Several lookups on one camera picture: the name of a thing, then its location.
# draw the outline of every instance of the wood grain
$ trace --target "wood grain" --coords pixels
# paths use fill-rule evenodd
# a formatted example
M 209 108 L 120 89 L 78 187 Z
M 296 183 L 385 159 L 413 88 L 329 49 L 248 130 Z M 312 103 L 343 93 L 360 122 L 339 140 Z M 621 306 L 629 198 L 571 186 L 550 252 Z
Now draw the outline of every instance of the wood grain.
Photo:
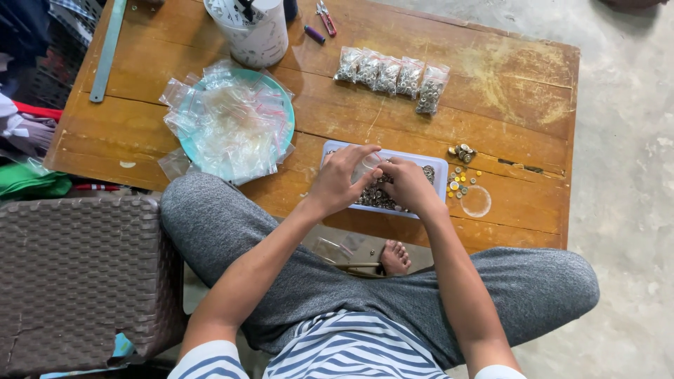
M 297 149 L 279 173 L 242 186 L 249 198 L 271 214 L 287 215 L 308 191 L 326 139 L 438 156 L 451 169 L 461 162 L 446 154 L 447 147 L 465 142 L 479 151 L 468 174 L 484 172 L 478 184 L 492 199 L 481 218 L 467 215 L 459 200 L 446 199 L 466 249 L 565 247 L 577 48 L 356 0 L 331 4 L 340 32 L 320 46 L 302 31 L 304 24 L 323 28 L 314 2 L 299 5 L 298 20 L 288 25 L 288 53 L 270 68 L 296 94 Z M 110 10 L 106 6 L 45 165 L 163 190 L 168 180 L 156 161 L 179 144 L 162 122 L 166 107 L 158 98 L 170 78 L 200 74 L 226 57 L 226 41 L 201 1 L 172 0 L 152 11 L 151 5 L 129 0 L 106 96 L 96 105 L 88 92 Z M 377 14 L 376 22 L 371 14 Z M 334 82 L 341 46 L 449 65 L 450 83 L 437 116 L 415 114 L 415 102 L 403 96 Z M 348 209 L 324 223 L 428 245 L 414 219 Z

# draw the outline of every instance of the striped shirt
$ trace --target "striped shirt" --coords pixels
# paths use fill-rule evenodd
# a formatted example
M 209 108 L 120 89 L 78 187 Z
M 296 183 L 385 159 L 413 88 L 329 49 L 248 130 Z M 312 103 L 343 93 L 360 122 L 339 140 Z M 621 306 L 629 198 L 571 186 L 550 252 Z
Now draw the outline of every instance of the striped shirt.
M 403 325 L 369 312 L 330 312 L 298 325 L 263 379 L 450 379 L 428 348 Z M 188 352 L 168 379 L 248 379 L 235 345 L 210 341 Z M 526 379 L 505 366 L 475 379 Z

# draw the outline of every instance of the grey floor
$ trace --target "grey floor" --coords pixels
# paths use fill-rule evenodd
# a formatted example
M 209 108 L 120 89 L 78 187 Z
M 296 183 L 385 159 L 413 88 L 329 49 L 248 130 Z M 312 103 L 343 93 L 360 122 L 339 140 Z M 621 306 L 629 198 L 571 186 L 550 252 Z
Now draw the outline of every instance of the grey floor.
M 514 351 L 530 379 L 674 378 L 674 4 L 630 15 L 595 0 L 382 2 L 580 47 L 568 245 L 594 266 L 601 301 Z M 346 237 L 317 229 L 308 245 L 317 236 Z M 362 240 L 357 259 L 381 243 Z M 413 268 L 430 263 L 409 250 Z M 186 290 L 189 310 L 205 290 Z

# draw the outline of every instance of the thread snips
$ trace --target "thread snips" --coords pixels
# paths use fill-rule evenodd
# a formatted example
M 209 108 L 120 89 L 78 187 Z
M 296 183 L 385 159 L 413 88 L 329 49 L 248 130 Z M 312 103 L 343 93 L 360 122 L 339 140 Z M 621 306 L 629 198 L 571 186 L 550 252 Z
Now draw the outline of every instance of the thread snips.
M 328 8 L 326 7 L 326 4 L 323 2 L 323 0 L 321 0 L 320 4 L 316 3 L 316 14 L 321 16 L 321 20 L 323 20 L 323 25 L 326 26 L 328 35 L 334 37 L 337 34 L 337 29 L 335 28 L 335 24 L 332 22 L 330 12 L 328 12 Z

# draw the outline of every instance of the hand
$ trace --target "hand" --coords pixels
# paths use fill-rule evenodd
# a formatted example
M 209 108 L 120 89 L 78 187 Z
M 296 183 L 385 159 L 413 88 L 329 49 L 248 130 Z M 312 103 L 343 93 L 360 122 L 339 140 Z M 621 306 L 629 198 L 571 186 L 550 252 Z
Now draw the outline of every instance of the hand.
M 437 196 L 435 188 L 428 181 L 421 166 L 412 161 L 393 157 L 390 163 L 379 164 L 379 168 L 393 177 L 393 184 L 381 183 L 379 186 L 401 206 L 421 217 L 430 210 L 447 210 L 446 205 Z
M 375 168 L 354 184 L 351 184 L 351 174 L 363 158 L 379 150 L 381 146 L 349 145 L 327 154 L 305 201 L 311 203 L 311 207 L 319 212 L 321 218 L 355 203 L 363 190 L 381 177 L 382 171 Z

